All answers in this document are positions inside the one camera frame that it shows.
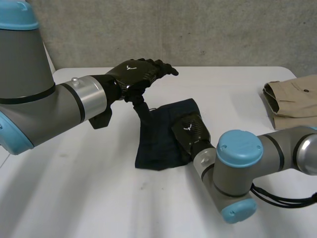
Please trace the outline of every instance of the gray wall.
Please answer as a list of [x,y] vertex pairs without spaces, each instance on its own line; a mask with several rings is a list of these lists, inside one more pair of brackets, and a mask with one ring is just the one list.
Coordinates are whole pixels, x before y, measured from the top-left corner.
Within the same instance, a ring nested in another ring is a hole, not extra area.
[[30,0],[56,68],[154,58],[317,73],[317,0]]

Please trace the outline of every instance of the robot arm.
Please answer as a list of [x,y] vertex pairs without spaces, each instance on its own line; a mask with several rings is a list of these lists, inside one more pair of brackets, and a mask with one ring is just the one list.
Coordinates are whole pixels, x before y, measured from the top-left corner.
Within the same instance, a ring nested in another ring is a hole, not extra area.
[[[220,137],[216,148],[203,136],[208,131],[198,115],[181,118],[172,130],[181,147],[192,155],[195,169],[228,223],[255,213],[257,205],[249,193],[253,179],[286,169],[317,175],[316,128],[295,127],[258,137],[231,130]],[[314,198],[309,198],[309,205]]]
[[0,1],[0,144],[11,154],[86,120],[94,129],[107,126],[110,106],[119,99],[149,115],[145,89],[166,74],[178,74],[160,60],[128,60],[104,75],[55,85],[38,28],[28,3]]

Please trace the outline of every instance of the khaki pants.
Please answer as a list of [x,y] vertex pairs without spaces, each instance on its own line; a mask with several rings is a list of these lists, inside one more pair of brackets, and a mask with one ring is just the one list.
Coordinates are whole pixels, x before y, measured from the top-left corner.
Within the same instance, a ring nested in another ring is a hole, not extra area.
[[264,86],[275,129],[295,126],[317,126],[317,75]]

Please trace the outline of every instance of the white table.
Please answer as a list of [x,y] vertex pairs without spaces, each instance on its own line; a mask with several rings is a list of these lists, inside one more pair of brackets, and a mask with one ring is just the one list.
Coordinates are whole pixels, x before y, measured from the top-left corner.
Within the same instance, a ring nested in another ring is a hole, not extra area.
[[[281,67],[178,67],[147,89],[150,108],[194,98],[212,143],[228,130],[272,132],[259,94],[272,80],[295,76]],[[66,68],[56,83],[109,68]],[[316,237],[317,206],[287,210],[257,199],[248,220],[222,221],[192,164],[161,172],[134,168],[139,119],[132,105],[112,105],[107,128],[88,122],[25,152],[0,169],[1,238]],[[297,171],[259,178],[285,197],[308,197],[317,177]]]

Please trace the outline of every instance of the silver metal ring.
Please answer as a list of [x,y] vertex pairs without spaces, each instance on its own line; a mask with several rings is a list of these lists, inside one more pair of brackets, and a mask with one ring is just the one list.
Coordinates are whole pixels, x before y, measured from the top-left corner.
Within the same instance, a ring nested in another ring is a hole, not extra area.
[[85,109],[85,120],[104,112],[107,107],[106,93],[101,84],[91,76],[72,78],[66,82],[80,98]]

